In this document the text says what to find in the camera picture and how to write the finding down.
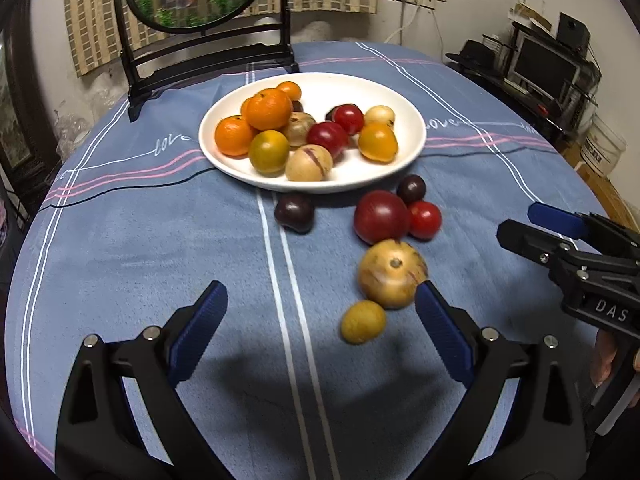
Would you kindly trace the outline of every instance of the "oval white plate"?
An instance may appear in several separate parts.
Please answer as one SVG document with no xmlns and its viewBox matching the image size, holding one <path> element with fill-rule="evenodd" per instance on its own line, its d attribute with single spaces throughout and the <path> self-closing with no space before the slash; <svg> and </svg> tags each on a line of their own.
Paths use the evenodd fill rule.
<svg viewBox="0 0 640 480">
<path fill-rule="evenodd" d="M 302 89 L 302 105 L 317 122 L 334 106 L 354 103 L 365 112 L 375 105 L 386 105 L 396 112 L 394 131 L 399 151 L 389 164 L 377 164 L 364 158 L 357 148 L 350 148 L 336 163 L 329 179 L 322 182 L 292 182 L 284 174 L 263 176 L 254 170 L 249 158 L 231 158 L 218 151 L 213 133 L 225 117 L 240 113 L 242 102 L 264 88 L 283 81 L 295 81 Z M 224 96 L 204 116 L 198 131 L 200 148 L 220 171 L 254 186 L 276 191 L 332 193 L 366 186 L 411 164 L 427 139 L 427 128 L 420 112 L 399 93 L 367 79 L 331 73 L 283 74 L 261 79 Z"/>
</svg>

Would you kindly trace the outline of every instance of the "hand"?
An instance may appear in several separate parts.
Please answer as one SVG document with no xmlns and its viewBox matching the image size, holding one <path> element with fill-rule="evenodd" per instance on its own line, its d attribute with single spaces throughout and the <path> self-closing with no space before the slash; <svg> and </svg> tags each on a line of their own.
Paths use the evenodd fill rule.
<svg viewBox="0 0 640 480">
<path fill-rule="evenodd" d="M 598 330 L 596 336 L 596 344 L 593 349 L 593 358 L 591 359 L 591 381 L 595 384 L 596 388 L 607 380 L 611 375 L 611 364 L 613 359 L 616 358 L 616 352 L 618 351 L 618 345 L 613 334 L 605 332 L 604 330 Z M 636 353 L 634 358 L 634 370 L 640 372 L 640 350 Z M 640 399 L 640 392 L 638 392 L 631 402 L 629 407 L 632 408 L 638 403 Z"/>
</svg>

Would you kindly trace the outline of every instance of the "blue tablecloth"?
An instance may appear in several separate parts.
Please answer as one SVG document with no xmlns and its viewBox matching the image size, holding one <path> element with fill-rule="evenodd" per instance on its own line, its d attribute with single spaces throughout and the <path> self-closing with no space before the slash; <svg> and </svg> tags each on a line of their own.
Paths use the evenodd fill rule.
<svg viewBox="0 0 640 480">
<path fill-rule="evenodd" d="M 303 72 L 368 78 L 420 110 L 428 140 L 410 171 L 444 216 L 433 241 L 412 242 L 431 279 L 480 326 L 527 342 L 553 333 L 577 373 L 593 329 L 560 312 L 544 269 L 495 240 L 504 219 L 527 221 L 534 200 L 603 213 L 572 168 L 514 112 L 418 52 L 370 43 L 294 50 Z M 300 236 L 278 228 L 273 193 L 199 173 L 212 168 L 197 143 L 207 109 L 281 72 L 248 66 L 169 89 L 135 123 L 123 99 L 63 166 L 24 243 L 6 316 L 14 418 L 49 465 L 82 338 L 121 340 L 162 325 L 213 279 L 228 288 L 228 313 L 177 391 L 236 478 L 404 479 L 452 415 L 463 387 L 412 306 L 390 312 L 366 345 L 338 337 L 342 314 L 361 299 L 354 272 L 366 247 L 351 223 L 365 190 L 317 197 L 316 226 Z M 401 176 L 376 187 L 393 189 Z M 132 381 L 127 390 L 148 448 L 165 458 Z M 513 393 L 508 384 L 477 457 L 495 446 Z"/>
</svg>

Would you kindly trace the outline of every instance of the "white bucket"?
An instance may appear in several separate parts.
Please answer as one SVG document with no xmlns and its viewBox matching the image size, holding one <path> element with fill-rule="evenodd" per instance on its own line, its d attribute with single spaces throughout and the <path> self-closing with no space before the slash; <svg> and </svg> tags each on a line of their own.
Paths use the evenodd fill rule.
<svg viewBox="0 0 640 480">
<path fill-rule="evenodd" d="M 626 150 L 626 140 L 617 136 L 597 115 L 582 142 L 580 154 L 600 176 L 607 176 Z"/>
</svg>

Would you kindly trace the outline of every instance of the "black speaker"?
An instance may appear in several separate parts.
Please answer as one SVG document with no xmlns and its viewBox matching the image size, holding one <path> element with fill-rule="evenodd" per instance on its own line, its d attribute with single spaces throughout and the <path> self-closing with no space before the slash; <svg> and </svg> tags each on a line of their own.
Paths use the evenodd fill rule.
<svg viewBox="0 0 640 480">
<path fill-rule="evenodd" d="M 589 29 L 583 22 L 579 22 L 562 12 L 560 13 L 556 40 L 569 47 L 576 54 L 584 57 L 587 54 L 590 39 Z"/>
</svg>

